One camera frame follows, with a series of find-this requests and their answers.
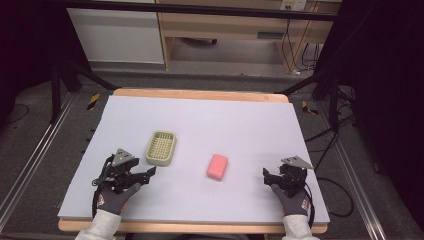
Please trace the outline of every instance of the gray carpet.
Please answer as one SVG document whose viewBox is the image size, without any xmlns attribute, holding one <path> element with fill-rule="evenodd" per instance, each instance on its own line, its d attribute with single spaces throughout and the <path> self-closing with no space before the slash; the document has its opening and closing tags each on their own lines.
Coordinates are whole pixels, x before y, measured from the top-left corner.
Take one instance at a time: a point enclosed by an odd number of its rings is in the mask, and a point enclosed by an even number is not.
<svg viewBox="0 0 424 240">
<path fill-rule="evenodd" d="M 227 91 L 261 91 L 274 92 L 292 85 L 294 80 L 254 77 L 213 77 L 184 76 L 164 74 L 122 74 L 100 73 L 106 80 L 126 87 L 168 88 L 168 89 L 203 89 Z M 93 129 L 100 121 L 101 113 L 106 104 L 109 92 L 89 81 L 84 81 L 84 89 L 77 96 L 70 112 L 56 135 L 50 149 L 46 153 L 33 176 L 27 190 L 16 206 L 6 224 L 3 233 L 28 233 L 72 236 L 63 233 L 58 227 L 55 206 L 63 199 L 67 187 L 75 173 L 83 151 L 88 146 L 87 139 L 93 135 Z M 295 105 L 299 123 L 306 138 L 326 129 L 322 114 L 313 115 L 302 111 L 301 101 L 310 100 L 313 86 L 308 86 L 290 97 Z M 0 197 L 3 199 L 18 176 L 31 151 L 41 138 L 50 118 L 49 84 L 42 84 L 28 89 L 28 94 L 21 94 L 19 101 L 29 106 L 30 112 L 22 120 L 3 127 L 0 135 L 0 156 L 2 168 Z M 94 110 L 86 107 L 93 93 L 101 92 L 99 102 Z M 340 118 L 350 115 L 348 108 L 343 109 Z M 308 150 L 322 150 L 326 147 L 330 136 L 324 136 L 307 144 Z M 423 232 L 411 219 L 390 179 L 384 175 L 375 174 L 373 161 L 369 151 L 363 144 L 358 129 L 347 122 L 340 129 L 340 141 L 346 148 L 349 159 L 357 171 L 361 182 L 373 204 L 378 218 L 389 239 L 424 239 Z M 322 152 L 310 153 L 314 164 Z M 338 162 L 338 156 L 331 149 L 322 162 L 317 175 L 337 181 L 347 188 L 346 180 Z M 339 188 L 328 182 L 320 181 L 324 200 L 331 205 L 335 213 L 346 213 L 349 210 L 349 200 Z M 369 239 L 367 229 L 355 206 L 353 214 L 347 218 L 330 215 L 331 223 L 327 233 L 319 235 L 323 239 Z M 272 239 L 281 236 L 272 235 Z"/>
</svg>

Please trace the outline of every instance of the work glove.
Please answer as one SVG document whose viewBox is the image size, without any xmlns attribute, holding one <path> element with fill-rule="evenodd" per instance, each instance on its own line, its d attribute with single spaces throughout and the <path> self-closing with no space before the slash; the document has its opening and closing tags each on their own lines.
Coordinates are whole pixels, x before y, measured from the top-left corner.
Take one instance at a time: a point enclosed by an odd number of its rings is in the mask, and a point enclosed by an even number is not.
<svg viewBox="0 0 424 240">
<path fill-rule="evenodd" d="M 305 191 L 300 191 L 292 198 L 289 198 L 277 184 L 272 184 L 271 189 L 277 195 L 278 199 L 280 199 L 285 217 L 290 215 L 308 216 L 309 199 Z"/>
<path fill-rule="evenodd" d="M 127 191 L 117 194 L 109 186 L 104 187 L 99 194 L 97 209 L 104 210 L 116 215 L 121 215 L 125 203 L 138 192 L 141 188 L 140 183 L 135 183 Z"/>
</svg>

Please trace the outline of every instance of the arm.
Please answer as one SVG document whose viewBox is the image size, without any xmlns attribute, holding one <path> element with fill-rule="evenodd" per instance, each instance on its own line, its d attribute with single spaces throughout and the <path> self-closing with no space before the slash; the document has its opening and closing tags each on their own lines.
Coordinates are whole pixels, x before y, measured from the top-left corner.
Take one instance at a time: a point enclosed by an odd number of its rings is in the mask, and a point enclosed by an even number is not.
<svg viewBox="0 0 424 240">
<path fill-rule="evenodd" d="M 105 187 L 99 195 L 97 214 L 87 229 L 79 232 L 76 240 L 112 240 L 121 223 L 121 211 L 128 199 L 138 192 L 140 183 L 136 183 L 127 191 L 116 194 L 109 187 Z"/>
<path fill-rule="evenodd" d="M 112 240 L 121 223 L 121 216 L 97 210 L 91 226 L 79 232 L 76 240 Z"/>
<path fill-rule="evenodd" d="M 288 198 L 277 184 L 272 184 L 271 189 L 283 207 L 283 223 L 286 229 L 283 240 L 319 240 L 312 236 L 308 225 L 309 200 L 305 192 L 301 191 Z"/>
</svg>

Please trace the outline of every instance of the wooden table edge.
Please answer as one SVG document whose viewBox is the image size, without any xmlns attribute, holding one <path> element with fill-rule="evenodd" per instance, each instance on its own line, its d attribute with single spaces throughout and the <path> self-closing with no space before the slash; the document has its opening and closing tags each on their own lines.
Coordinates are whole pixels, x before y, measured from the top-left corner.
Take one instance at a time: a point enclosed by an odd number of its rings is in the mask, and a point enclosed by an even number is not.
<svg viewBox="0 0 424 240">
<path fill-rule="evenodd" d="M 177 98 L 177 99 L 204 99 L 204 100 L 252 101 L 252 102 L 281 102 L 281 103 L 289 102 L 287 96 L 283 94 L 261 93 L 261 92 L 119 88 L 113 92 L 113 95 L 114 96 L 130 96 L 130 97 L 159 97 L 159 98 Z"/>
<path fill-rule="evenodd" d="M 59 229 L 64 232 L 78 232 L 88 228 L 91 220 L 63 219 L 59 220 Z M 312 226 L 312 233 L 325 233 L 326 223 Z M 213 224 L 213 223 L 165 223 L 165 222 L 121 222 L 118 232 L 126 233 L 240 233 L 240 234 L 280 234 L 285 233 L 284 225 L 262 224 Z"/>
</svg>

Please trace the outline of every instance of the white cabinet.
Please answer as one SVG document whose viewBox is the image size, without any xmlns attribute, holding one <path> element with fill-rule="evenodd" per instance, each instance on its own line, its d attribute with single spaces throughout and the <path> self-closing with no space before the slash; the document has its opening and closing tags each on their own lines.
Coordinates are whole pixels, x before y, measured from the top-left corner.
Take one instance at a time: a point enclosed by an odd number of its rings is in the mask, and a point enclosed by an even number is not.
<svg viewBox="0 0 424 240">
<path fill-rule="evenodd" d="M 89 9 L 68 12 L 90 62 L 164 64 L 156 13 Z"/>
</svg>

